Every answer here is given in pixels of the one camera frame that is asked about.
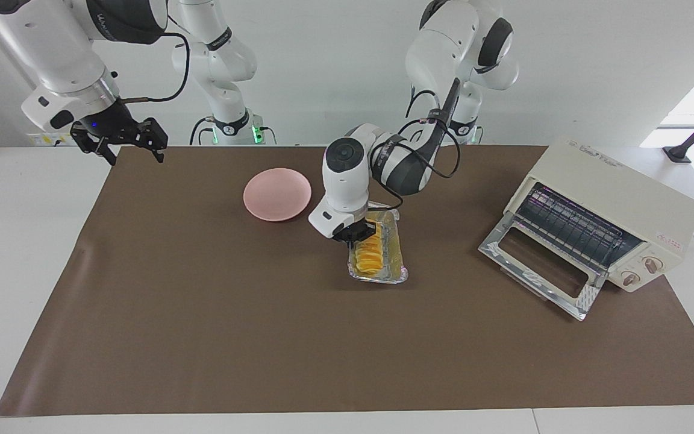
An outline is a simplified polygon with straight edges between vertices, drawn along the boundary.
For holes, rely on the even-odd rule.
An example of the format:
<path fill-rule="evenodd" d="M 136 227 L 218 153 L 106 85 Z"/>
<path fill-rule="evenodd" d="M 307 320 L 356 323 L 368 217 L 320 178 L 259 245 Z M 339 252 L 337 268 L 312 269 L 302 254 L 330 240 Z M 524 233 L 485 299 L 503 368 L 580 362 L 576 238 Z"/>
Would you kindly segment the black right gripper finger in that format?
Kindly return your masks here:
<path fill-rule="evenodd" d="M 107 137 L 100 137 L 97 140 L 93 139 L 88 129 L 80 122 L 74 122 L 71 125 L 70 135 L 83 153 L 102 157 L 110 166 L 116 164 L 117 157 L 113 151 L 108 148 Z"/>
<path fill-rule="evenodd" d="M 139 146 L 150 151 L 160 164 L 164 162 L 168 140 L 168 135 L 156 119 L 146 118 L 139 123 Z"/>

